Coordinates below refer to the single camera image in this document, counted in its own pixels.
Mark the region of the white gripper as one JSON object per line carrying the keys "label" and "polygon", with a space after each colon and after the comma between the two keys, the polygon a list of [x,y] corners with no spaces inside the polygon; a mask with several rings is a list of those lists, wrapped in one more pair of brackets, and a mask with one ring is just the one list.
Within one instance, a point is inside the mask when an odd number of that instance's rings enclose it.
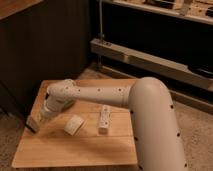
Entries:
{"label": "white gripper", "polygon": [[54,112],[50,111],[45,106],[42,106],[39,111],[39,114],[37,116],[37,121],[39,124],[44,124],[44,123],[50,121],[51,119],[53,119],[54,117],[55,117]]}

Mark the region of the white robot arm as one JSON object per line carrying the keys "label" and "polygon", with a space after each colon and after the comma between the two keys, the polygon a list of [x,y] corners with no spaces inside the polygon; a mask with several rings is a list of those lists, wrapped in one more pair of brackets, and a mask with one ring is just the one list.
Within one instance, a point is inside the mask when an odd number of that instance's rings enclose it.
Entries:
{"label": "white robot arm", "polygon": [[162,81],[143,77],[130,86],[82,87],[65,79],[47,87],[40,115],[55,117],[75,100],[130,111],[138,165],[143,171],[188,171],[173,100]]}

